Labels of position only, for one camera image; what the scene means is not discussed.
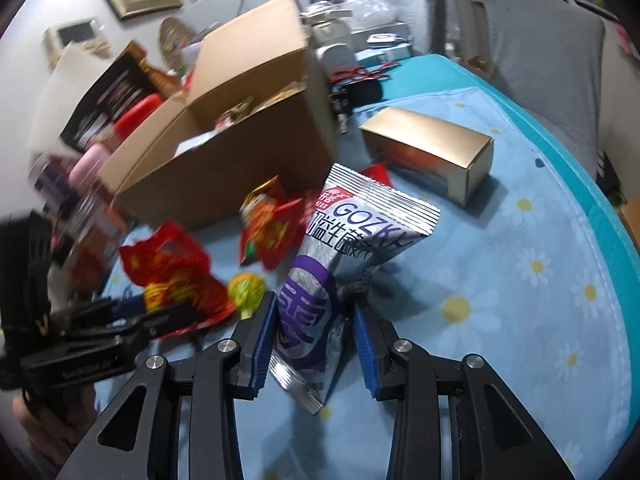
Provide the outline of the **person left hand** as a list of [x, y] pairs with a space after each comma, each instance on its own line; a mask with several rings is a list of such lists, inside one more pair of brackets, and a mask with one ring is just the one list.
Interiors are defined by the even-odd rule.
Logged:
[[56, 474], [98, 417], [94, 385], [82, 387], [70, 396], [70, 404], [58, 412], [30, 408], [22, 396], [12, 399], [13, 415], [26, 431], [30, 447]]

